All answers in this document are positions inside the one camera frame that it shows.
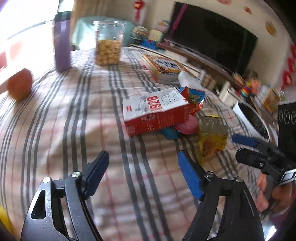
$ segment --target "glass jar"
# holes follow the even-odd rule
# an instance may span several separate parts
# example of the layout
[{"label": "glass jar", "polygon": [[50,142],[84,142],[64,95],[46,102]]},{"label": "glass jar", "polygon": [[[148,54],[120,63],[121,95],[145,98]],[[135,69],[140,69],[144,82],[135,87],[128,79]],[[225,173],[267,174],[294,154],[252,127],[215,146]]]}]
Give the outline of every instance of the glass jar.
[{"label": "glass jar", "polygon": [[125,24],[118,21],[95,21],[95,62],[97,65],[118,64]]}]

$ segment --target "yellow snack bag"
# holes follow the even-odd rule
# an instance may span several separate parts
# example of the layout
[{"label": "yellow snack bag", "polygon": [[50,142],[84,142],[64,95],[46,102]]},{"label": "yellow snack bag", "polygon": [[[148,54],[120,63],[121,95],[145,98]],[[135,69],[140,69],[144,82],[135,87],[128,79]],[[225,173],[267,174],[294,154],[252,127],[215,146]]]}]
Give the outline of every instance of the yellow snack bag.
[{"label": "yellow snack bag", "polygon": [[219,116],[211,115],[200,118],[200,133],[196,153],[201,165],[216,152],[225,149],[227,136],[228,127],[220,123]]},{"label": "yellow snack bag", "polygon": [[13,226],[9,220],[8,215],[6,214],[5,210],[0,206],[0,221],[6,227],[6,229],[13,234]]}]

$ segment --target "book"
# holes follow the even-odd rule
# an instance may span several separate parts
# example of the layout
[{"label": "book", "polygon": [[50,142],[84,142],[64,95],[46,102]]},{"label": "book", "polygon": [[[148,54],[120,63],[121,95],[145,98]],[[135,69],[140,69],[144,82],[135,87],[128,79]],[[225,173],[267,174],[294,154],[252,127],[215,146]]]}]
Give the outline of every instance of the book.
[{"label": "book", "polygon": [[179,73],[182,70],[188,72],[178,61],[162,56],[151,56],[144,53],[142,61],[154,80],[160,84],[179,84]]}]

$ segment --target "human hand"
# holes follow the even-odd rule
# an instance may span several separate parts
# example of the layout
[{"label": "human hand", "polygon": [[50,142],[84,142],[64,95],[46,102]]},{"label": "human hand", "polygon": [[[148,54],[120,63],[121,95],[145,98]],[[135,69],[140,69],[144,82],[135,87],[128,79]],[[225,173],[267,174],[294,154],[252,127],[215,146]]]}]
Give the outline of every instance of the human hand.
[{"label": "human hand", "polygon": [[[266,191],[267,181],[266,175],[260,174],[257,180],[257,187],[259,187],[258,196],[255,201],[256,208],[259,212],[262,212],[268,208],[268,200],[264,196]],[[272,198],[276,201],[272,207],[272,213],[279,213],[290,206],[292,194],[292,182],[276,186],[271,194]]]}]

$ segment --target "purple bottle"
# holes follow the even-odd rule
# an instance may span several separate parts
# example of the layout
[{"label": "purple bottle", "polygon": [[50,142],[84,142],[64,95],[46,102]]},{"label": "purple bottle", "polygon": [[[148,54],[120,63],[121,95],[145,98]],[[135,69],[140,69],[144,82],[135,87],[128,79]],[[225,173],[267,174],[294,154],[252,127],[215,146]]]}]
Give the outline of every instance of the purple bottle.
[{"label": "purple bottle", "polygon": [[71,68],[70,56],[71,11],[59,12],[54,17],[54,57],[58,72]]}]

